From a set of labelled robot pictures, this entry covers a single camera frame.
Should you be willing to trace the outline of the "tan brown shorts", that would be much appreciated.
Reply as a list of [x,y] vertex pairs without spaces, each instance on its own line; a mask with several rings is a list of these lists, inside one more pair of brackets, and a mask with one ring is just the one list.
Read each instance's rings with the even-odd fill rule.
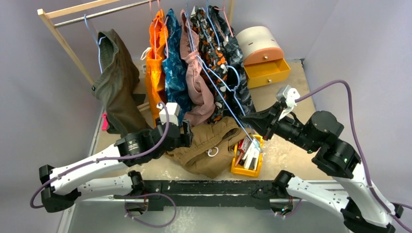
[[174,149],[166,152],[165,156],[192,174],[214,179],[231,164],[234,145],[252,130],[247,128],[244,131],[234,118],[225,116],[216,124],[197,125],[191,131],[191,147]]

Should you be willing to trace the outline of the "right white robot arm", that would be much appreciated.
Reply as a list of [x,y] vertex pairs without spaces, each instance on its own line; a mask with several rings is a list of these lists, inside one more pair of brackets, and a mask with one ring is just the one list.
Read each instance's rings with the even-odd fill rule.
[[281,117],[283,106],[276,102],[271,108],[242,117],[264,140],[277,135],[308,153],[312,162],[332,177],[345,190],[337,194],[315,186],[282,170],[272,183],[276,196],[298,197],[337,216],[353,233],[393,233],[394,217],[403,208],[384,199],[377,200],[378,191],[371,191],[364,162],[352,145],[340,139],[344,127],[328,111],[317,111],[306,123],[295,114]]

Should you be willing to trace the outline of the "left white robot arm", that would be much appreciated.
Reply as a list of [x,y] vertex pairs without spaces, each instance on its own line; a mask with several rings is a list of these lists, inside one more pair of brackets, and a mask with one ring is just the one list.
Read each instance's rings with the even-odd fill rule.
[[38,193],[41,207],[48,213],[60,212],[77,201],[105,195],[143,196],[145,185],[138,172],[112,178],[101,178],[111,171],[145,164],[160,158],[176,148],[189,148],[193,133],[190,122],[183,120],[183,127],[173,123],[158,124],[154,129],[129,133],[101,152],[71,165],[39,168],[42,183]]

